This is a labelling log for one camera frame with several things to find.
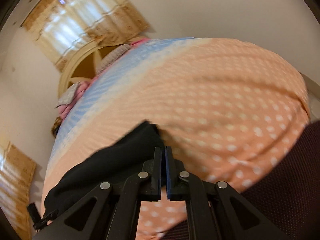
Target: brown curtain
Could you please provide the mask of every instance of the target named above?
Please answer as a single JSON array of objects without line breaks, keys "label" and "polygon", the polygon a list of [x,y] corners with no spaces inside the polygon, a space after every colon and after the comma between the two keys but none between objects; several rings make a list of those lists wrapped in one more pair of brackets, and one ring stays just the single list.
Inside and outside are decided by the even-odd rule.
[{"label": "brown curtain", "polygon": [[114,46],[148,28],[127,0],[41,0],[23,26],[60,71],[92,40]]},{"label": "brown curtain", "polygon": [[22,240],[31,239],[26,206],[35,167],[33,160],[0,135],[0,206]]}]

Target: blue stripe on sheet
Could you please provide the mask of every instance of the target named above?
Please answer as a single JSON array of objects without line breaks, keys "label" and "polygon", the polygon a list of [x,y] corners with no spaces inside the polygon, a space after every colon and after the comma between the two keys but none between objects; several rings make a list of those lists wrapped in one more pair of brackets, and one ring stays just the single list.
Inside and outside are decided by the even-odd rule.
[{"label": "blue stripe on sheet", "polygon": [[169,40],[151,40],[142,44],[136,49],[130,50],[122,56],[110,70],[105,72],[83,95],[70,111],[64,122],[62,123],[57,138],[55,140],[50,159],[54,156],[56,150],[63,143],[63,140],[68,136],[68,133],[84,118],[85,113],[94,107],[95,102],[125,74],[137,67],[141,62],[147,60],[148,57],[162,51],[164,48],[172,45],[176,41],[187,41],[195,38],[177,38]]}]

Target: beige curtain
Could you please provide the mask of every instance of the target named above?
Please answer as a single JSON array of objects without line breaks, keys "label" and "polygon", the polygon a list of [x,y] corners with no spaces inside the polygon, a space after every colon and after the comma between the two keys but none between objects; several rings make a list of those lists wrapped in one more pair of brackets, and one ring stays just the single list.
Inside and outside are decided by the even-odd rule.
[{"label": "beige curtain", "polygon": [[127,0],[41,0],[23,26],[60,71],[92,40],[114,46],[148,28]]},{"label": "beige curtain", "polygon": [[33,160],[0,135],[0,206],[22,240],[31,239],[26,206],[35,167]]}]

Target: floor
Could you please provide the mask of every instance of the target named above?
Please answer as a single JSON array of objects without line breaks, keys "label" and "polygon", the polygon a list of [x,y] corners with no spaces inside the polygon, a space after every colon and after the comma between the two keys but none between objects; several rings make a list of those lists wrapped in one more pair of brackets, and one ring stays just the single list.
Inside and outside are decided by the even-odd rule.
[{"label": "floor", "polygon": [[309,107],[311,111],[311,122],[320,119],[320,99],[309,92]]}]

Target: metal rivet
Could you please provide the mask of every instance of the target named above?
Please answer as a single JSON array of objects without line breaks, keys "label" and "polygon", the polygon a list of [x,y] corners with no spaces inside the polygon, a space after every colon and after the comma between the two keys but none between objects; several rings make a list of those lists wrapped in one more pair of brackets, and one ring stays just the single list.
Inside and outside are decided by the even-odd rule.
[{"label": "metal rivet", "polygon": [[102,182],[101,184],[100,184],[100,188],[101,189],[108,189],[108,188],[110,188],[110,183],[109,182]]},{"label": "metal rivet", "polygon": [[142,172],[139,172],[138,176],[139,178],[144,179],[149,176],[149,173],[147,173],[146,171],[142,171]]},{"label": "metal rivet", "polygon": [[225,181],[218,181],[217,185],[219,188],[226,188],[228,186]]},{"label": "metal rivet", "polygon": [[180,177],[182,177],[182,178],[187,178],[187,177],[190,176],[190,173],[187,172],[187,171],[182,171],[182,172],[179,173],[179,175],[180,175]]}]

